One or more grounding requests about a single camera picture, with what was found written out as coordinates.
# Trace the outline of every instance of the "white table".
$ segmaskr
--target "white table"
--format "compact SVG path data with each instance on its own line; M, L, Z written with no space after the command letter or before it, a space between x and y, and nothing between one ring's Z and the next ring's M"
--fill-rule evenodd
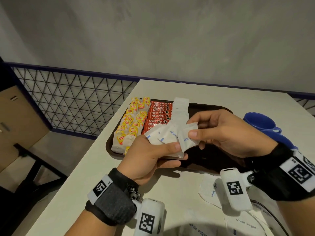
M128 107L131 97L143 96L164 100L189 98L191 103L227 107L241 118L247 112L265 114L276 122L283 134L306 157L315 162L315 119L286 93L140 80L27 236L62 236L70 228L84 209L87 193L104 174L120 163L107 153L105 143ZM225 226L223 212L198 195L202 174L188 171L162 172L169 176L156 174L152 184L144 186L141 191L145 192L144 198L165 203L167 215L164 232L171 232L184 224L183 214L188 208L206 211L215 224ZM122 235L133 235L134 230L130 226L124 227Z

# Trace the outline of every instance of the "brown tray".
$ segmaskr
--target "brown tray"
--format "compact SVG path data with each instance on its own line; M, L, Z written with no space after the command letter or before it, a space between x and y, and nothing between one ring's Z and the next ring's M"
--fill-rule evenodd
M151 99L153 101L172 103L173 101L166 101L160 99ZM188 113L189 117L192 117L196 112L199 111L208 111L208 110L219 110L225 109L231 113L231 110L216 105L207 105L207 104L199 104L199 103L189 103ZM114 139L114 132L116 131L120 120L115 127L115 130L112 132L111 136L106 142L106 150L107 152L115 159L122 160L124 158L123 154L117 154L111 150ZM248 169L242 167L237 162L231 159L233 156L229 157L225 152L223 152L220 148L215 145L206 145L206 148L200 150L198 146L192 147L186 151L188 154L188 160L182 160L180 170L193 170L193 171L205 171L205 172L213 172L219 173L222 169L236 167L240 172L246 172Z

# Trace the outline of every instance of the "gray fabric strap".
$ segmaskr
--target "gray fabric strap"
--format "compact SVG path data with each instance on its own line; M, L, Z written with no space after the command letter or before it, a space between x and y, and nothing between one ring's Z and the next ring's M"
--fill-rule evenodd
M111 184L97 199L95 205L117 224L129 222L136 213L136 206L115 184Z

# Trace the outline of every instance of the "white plastic device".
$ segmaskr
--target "white plastic device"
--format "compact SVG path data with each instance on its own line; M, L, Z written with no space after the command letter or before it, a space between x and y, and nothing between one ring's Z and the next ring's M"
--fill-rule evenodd
M143 199L142 203L134 199L132 202L137 207L134 215L137 220L134 236L163 235L165 204L154 199Z
M252 173L252 171L248 171L241 174L237 168L227 168L220 171L227 198L231 207L236 211L253 209L246 191L246 187L252 186L247 180L247 177Z

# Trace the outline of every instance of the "blue mug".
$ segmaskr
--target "blue mug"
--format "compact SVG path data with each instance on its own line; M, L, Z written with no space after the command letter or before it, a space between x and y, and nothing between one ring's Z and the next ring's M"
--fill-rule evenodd
M298 150L298 148L296 146L294 146L293 143L288 138L286 138L284 135L282 135L278 132L262 130L262 133L266 134L268 137L275 140L276 142L283 143L284 145L286 145L290 149L297 149Z
M261 113L246 113L243 120L258 129L259 131L268 130L281 133L281 128L276 127L275 122Z

